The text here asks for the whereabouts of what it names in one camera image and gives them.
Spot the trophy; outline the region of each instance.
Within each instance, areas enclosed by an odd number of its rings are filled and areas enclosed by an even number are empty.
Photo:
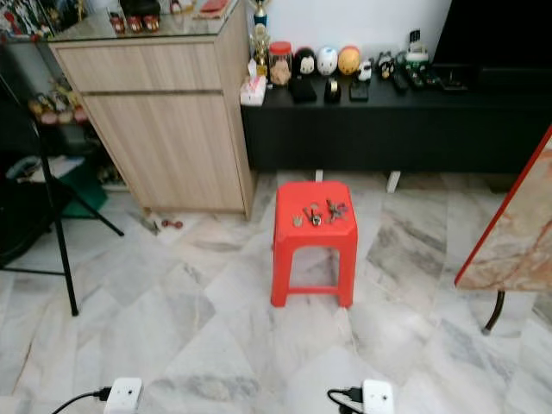
[[[262,23],[255,25],[254,33],[249,35],[251,46],[253,46],[255,52],[253,59],[257,64],[257,75],[268,74],[268,57],[267,48],[270,36],[267,33],[267,27]]]
[[[265,27],[267,26],[267,20],[268,15],[266,11],[263,9],[264,5],[268,5],[270,3],[270,0],[249,0],[249,3],[253,8],[255,9],[255,12],[253,14],[253,20],[255,24],[262,24]]]

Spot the wooden cabinet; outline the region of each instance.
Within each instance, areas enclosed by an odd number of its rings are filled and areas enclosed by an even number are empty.
[[[239,103],[248,61],[242,2],[216,35],[50,46],[143,208],[248,216],[254,183]]]

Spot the television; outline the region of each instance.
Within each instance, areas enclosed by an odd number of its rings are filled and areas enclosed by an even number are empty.
[[[478,86],[548,89],[550,20],[547,2],[452,0],[433,66]]]

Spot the red plastic stool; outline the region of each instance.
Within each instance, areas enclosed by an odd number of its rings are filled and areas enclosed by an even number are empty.
[[[333,204],[345,203],[348,211],[344,218],[331,218],[327,200]],[[314,226],[303,208],[311,212],[311,205],[317,204],[322,222]],[[301,217],[303,224],[296,227],[294,217]],[[273,247],[273,292],[272,304],[285,305],[290,293],[322,293],[337,295],[339,305],[353,304],[354,267],[358,229],[354,219],[351,196],[345,184],[337,181],[287,183],[278,189],[276,196],[276,218],[274,221]],[[339,282],[337,286],[290,287],[293,253],[298,248],[323,246],[339,250]]]

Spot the glass top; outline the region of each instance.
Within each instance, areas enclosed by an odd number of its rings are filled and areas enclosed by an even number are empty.
[[[55,35],[48,41],[100,41],[112,39],[140,39],[148,37],[176,37],[176,36],[212,36],[218,35],[224,23],[230,16],[239,0],[230,0],[229,6],[221,18],[197,19],[194,18],[206,0],[200,0],[194,10],[179,15],[161,15],[159,30],[154,33],[146,31],[133,33],[127,24],[124,34],[116,34],[111,26],[107,9],[86,17],[82,22]]]

